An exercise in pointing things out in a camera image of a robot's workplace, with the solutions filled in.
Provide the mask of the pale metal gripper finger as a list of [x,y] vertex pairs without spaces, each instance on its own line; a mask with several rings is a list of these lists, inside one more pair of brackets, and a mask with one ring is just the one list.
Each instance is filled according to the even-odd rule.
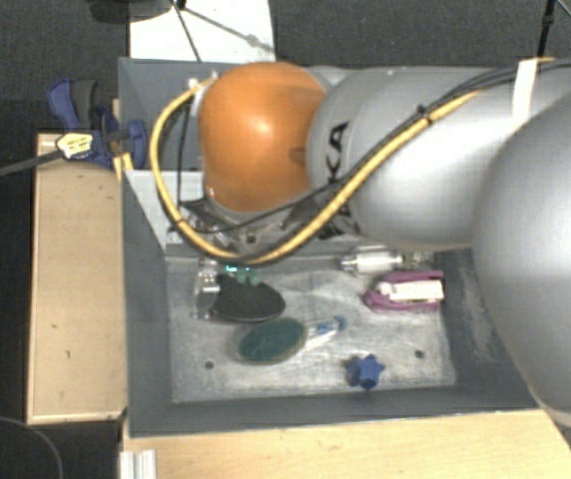
[[213,318],[213,307],[218,301],[221,291],[217,289],[200,289],[195,295],[192,318],[209,320]]
[[197,290],[219,290],[219,264],[210,258],[200,258],[198,263]]

